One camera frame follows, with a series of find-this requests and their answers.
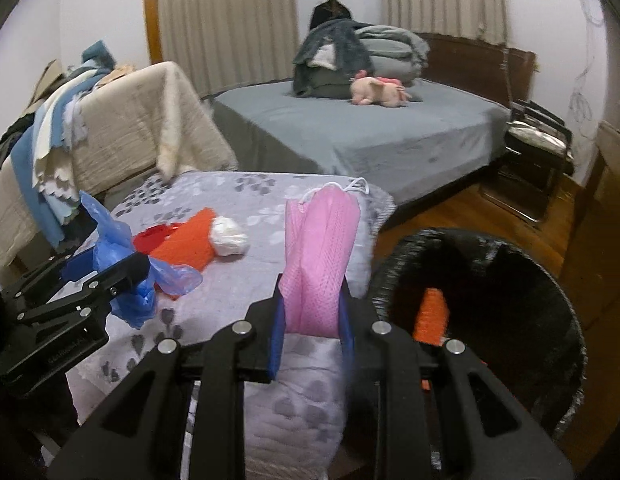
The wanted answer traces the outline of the red plastic bag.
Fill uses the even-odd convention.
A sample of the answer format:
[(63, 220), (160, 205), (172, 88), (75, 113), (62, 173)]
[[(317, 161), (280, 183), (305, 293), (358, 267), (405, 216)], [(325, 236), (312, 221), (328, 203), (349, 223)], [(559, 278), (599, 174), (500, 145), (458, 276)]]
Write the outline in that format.
[(176, 230), (180, 229), (180, 223), (157, 224), (134, 236), (133, 246), (142, 254), (150, 255)]

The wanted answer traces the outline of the blue plastic bag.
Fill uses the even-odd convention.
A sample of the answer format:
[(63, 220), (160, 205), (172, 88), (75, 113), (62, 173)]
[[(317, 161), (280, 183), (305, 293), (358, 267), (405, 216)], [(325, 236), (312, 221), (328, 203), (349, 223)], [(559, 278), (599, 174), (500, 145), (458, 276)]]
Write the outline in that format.
[(89, 273), (109, 271), (124, 284), (111, 294), (111, 313), (128, 326), (139, 328), (154, 315), (156, 290), (180, 297), (189, 294), (203, 281), (200, 272), (187, 264), (171, 264), (138, 252), (130, 227), (113, 219), (95, 197), (80, 194), (81, 206), (96, 222), (95, 244), (70, 258), (61, 271), (66, 281), (76, 282)]

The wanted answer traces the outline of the orange foam net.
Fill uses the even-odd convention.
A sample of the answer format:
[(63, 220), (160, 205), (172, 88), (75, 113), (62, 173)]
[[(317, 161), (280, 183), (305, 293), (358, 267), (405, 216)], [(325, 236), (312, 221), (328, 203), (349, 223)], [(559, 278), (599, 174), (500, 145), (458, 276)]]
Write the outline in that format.
[(173, 229), (149, 253), (150, 257), (171, 264), (191, 266), (203, 272), (214, 259), (215, 249), (209, 240), (212, 221), (217, 215), (210, 208), (201, 209), (186, 222)]
[(443, 293), (436, 288), (427, 288), (416, 315), (413, 339), (421, 344), (441, 346), (447, 333), (447, 321), (449, 309)]

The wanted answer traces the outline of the pink face mask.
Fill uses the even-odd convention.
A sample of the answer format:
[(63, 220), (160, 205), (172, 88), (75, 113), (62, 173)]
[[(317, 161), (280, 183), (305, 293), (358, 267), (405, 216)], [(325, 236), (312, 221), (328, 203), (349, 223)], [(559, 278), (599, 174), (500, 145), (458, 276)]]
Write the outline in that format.
[(285, 211), (285, 269), (278, 290), (286, 330), (312, 337), (339, 336), (339, 297), (353, 251), (363, 178), (327, 182), (289, 200)]

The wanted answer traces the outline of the white tissue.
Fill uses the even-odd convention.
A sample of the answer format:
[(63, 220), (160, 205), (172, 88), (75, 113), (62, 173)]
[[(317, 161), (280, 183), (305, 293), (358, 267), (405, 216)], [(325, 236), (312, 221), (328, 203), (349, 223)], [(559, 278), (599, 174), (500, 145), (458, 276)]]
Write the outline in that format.
[(249, 248), (249, 238), (232, 218), (216, 216), (210, 226), (209, 242), (219, 257), (244, 255)]

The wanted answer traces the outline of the black lined trash bin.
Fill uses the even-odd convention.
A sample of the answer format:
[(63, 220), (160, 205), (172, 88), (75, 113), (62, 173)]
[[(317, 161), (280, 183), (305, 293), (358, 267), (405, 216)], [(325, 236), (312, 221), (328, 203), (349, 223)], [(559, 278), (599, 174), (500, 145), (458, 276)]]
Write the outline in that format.
[(410, 332), (429, 288), (449, 310), (447, 336), (467, 344), (558, 440), (583, 404), (587, 348), (555, 278), (502, 238), (426, 229), (377, 266), (367, 296), (381, 318)]

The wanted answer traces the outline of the grey floral quilt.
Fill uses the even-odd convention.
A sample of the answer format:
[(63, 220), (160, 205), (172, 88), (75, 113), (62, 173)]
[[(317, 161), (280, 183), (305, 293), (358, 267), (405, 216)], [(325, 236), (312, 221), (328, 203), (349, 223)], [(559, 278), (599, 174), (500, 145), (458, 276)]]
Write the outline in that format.
[[(182, 344), (207, 340), (242, 318), (250, 304), (271, 296), (284, 269), (287, 200), (350, 181), (319, 174), (188, 172), (172, 184), (151, 176), (110, 203), (112, 216), (133, 233), (211, 208), (244, 229), (249, 247), (244, 257), (211, 262), (190, 294), (176, 300), (159, 296), (156, 316), (141, 330), (108, 318), (108, 344), (67, 375), (78, 418), (85, 420), (163, 337)], [(338, 340), (287, 336), (275, 382), (245, 387), (247, 478), (327, 478), (345, 420)]]

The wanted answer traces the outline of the blue white cloth pile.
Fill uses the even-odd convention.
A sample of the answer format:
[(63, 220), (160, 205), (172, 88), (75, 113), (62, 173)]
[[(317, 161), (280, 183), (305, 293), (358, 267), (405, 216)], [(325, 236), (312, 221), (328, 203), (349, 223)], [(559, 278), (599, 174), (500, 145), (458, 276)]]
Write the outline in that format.
[(87, 136), (81, 100), (115, 67), (101, 40), (82, 52), (77, 66), (50, 62), (30, 105), (32, 125), (11, 149), (9, 158), (25, 205), (52, 247), (66, 237), (63, 228), (76, 216), (80, 203), (72, 148)]

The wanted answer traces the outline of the beige quilt over chair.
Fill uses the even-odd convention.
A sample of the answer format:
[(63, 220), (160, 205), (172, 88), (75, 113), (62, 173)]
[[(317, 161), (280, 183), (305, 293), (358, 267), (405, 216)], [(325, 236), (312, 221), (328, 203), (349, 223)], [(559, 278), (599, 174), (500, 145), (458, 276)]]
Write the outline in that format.
[[(150, 65), (81, 100), (86, 138), (72, 148), (78, 197), (97, 195), (151, 166), (172, 180), (189, 170), (234, 170), (234, 151), (173, 62)], [(36, 234), (9, 155), (0, 165), (0, 274)]]

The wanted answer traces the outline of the bed with grey sheet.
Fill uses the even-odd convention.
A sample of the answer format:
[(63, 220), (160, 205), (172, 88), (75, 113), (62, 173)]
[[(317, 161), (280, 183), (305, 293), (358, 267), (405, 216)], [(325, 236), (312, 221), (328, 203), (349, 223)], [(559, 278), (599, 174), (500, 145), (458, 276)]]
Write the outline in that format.
[(363, 177), (403, 205), (488, 166), (506, 107), (427, 80), (405, 107), (299, 98), (288, 81), (229, 90), (212, 117), (242, 170)]

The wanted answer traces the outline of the pink plush pig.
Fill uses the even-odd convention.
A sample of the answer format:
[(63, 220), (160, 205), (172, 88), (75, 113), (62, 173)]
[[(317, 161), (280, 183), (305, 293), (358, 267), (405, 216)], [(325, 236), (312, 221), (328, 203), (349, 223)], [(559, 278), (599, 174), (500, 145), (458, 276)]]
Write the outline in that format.
[(399, 79), (368, 76), (366, 70), (360, 70), (353, 77), (350, 92), (350, 102), (360, 106), (401, 107), (410, 101), (409, 93)]

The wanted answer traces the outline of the folded grey blanket pile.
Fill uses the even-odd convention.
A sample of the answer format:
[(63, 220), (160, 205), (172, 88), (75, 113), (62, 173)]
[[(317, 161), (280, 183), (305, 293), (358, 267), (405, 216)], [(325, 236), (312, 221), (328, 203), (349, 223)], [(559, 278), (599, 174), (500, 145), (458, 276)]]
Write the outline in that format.
[(428, 65), (429, 44), (410, 30), (337, 18), (309, 31), (293, 58), (293, 94), (348, 99), (357, 77), (410, 87)]

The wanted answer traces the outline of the black metal chair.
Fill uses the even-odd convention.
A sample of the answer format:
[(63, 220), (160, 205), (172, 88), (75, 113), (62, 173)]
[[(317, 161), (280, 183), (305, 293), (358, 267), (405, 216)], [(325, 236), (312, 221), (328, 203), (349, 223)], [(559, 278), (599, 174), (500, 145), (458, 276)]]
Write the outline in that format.
[(547, 108), (515, 96), (510, 70), (511, 50), (503, 50), (510, 116), (504, 152), (491, 165), (480, 195), (530, 224), (544, 221), (563, 174), (574, 173), (572, 132), (564, 119)]

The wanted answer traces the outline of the brown wooden wardrobe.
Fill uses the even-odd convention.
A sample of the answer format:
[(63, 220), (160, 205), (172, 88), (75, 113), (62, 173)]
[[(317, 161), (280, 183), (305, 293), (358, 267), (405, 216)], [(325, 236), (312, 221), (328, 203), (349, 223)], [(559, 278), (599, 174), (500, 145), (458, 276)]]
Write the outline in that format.
[(560, 440), (582, 471), (620, 422), (620, 130), (605, 120), (590, 178), (577, 196), (560, 285), (587, 346), (584, 401)]

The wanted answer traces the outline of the left beige curtain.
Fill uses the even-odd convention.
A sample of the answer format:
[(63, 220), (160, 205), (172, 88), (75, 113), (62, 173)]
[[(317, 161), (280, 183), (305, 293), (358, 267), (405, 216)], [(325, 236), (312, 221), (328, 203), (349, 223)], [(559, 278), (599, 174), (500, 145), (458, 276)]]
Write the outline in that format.
[(296, 0), (158, 0), (162, 58), (206, 98), (293, 76)]

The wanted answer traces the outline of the dark wooden headboard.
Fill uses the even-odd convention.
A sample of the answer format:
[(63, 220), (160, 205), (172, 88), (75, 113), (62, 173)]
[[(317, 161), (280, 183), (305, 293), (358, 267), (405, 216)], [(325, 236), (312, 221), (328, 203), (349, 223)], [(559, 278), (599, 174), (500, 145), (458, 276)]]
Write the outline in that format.
[(477, 39), (424, 32), (428, 65), (421, 76), (504, 106), (530, 96), (537, 55)]

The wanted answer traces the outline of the wooden coat stand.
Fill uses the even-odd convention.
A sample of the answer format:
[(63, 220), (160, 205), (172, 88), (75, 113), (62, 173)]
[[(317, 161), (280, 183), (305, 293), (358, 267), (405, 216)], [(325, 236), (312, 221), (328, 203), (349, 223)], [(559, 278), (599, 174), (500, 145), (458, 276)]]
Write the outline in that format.
[(324, 0), (314, 7), (309, 29), (315, 29), (328, 21), (339, 20), (339, 18), (346, 18), (351, 20), (351, 11), (342, 4), (339, 0)]

